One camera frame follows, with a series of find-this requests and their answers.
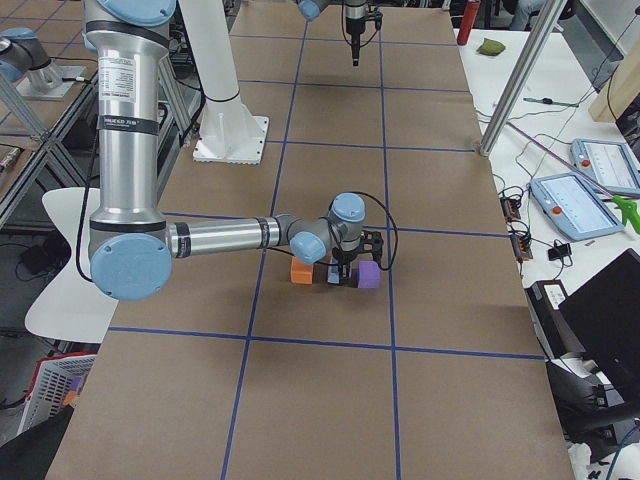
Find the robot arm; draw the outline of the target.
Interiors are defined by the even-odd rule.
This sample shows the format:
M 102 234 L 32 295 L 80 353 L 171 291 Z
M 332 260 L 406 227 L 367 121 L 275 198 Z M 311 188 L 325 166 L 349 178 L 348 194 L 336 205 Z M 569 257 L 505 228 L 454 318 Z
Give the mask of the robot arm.
M 180 13 L 198 70 L 203 121 L 199 161 L 256 164 L 269 121 L 244 105 L 224 7 L 219 1 L 88 1 L 85 36 L 98 54 L 100 204 L 89 216 L 94 285 L 140 300 L 168 281 L 172 262 L 193 255 L 287 246 L 301 263 L 325 262 L 339 283 L 362 254 L 382 258 L 383 241 L 363 227 L 366 195 L 339 194 L 327 213 L 168 223 L 157 207 L 160 66 L 169 22 Z
M 308 22 L 313 22 L 331 4 L 327 0 L 301 0 L 297 2 L 298 10 Z M 340 1 L 341 17 L 340 29 L 343 40 L 351 51 L 351 61 L 354 67 L 360 65 L 360 52 L 363 45 L 362 36 L 366 32 L 369 21 L 369 7 L 366 1 Z

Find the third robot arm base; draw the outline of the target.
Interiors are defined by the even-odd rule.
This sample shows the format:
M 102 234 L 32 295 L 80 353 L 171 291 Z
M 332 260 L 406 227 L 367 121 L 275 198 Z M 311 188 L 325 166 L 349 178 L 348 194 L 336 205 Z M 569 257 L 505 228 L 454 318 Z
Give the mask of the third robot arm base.
M 61 66 L 47 53 L 33 30 L 1 32 L 1 75 L 32 100 L 62 100 L 75 84 L 85 83 L 84 66 Z

